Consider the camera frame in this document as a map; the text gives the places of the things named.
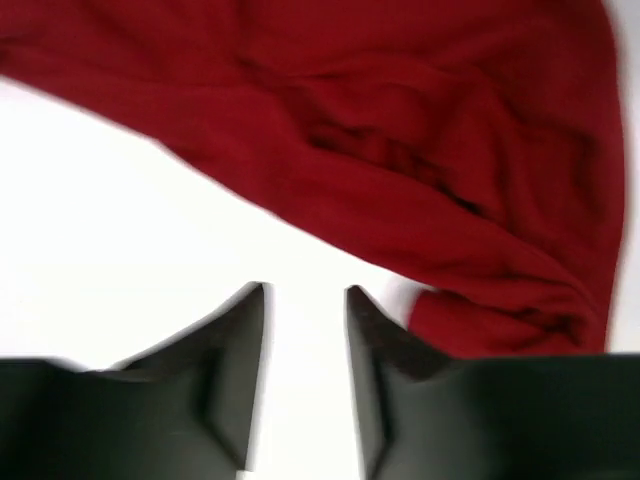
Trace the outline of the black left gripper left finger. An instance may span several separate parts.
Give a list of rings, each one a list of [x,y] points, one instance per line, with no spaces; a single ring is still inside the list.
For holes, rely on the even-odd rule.
[[[5,479],[233,479],[247,467],[265,287],[108,370],[1,362]]]

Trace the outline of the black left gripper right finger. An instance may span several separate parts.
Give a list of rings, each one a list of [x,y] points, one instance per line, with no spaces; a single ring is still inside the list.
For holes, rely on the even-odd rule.
[[[369,479],[635,479],[635,354],[460,360],[360,287],[346,327]]]

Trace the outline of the red t-shirt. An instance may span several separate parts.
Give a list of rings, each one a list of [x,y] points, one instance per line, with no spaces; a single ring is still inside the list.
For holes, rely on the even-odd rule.
[[[462,358],[596,354],[625,205],[600,1],[5,1],[1,72],[423,284]]]

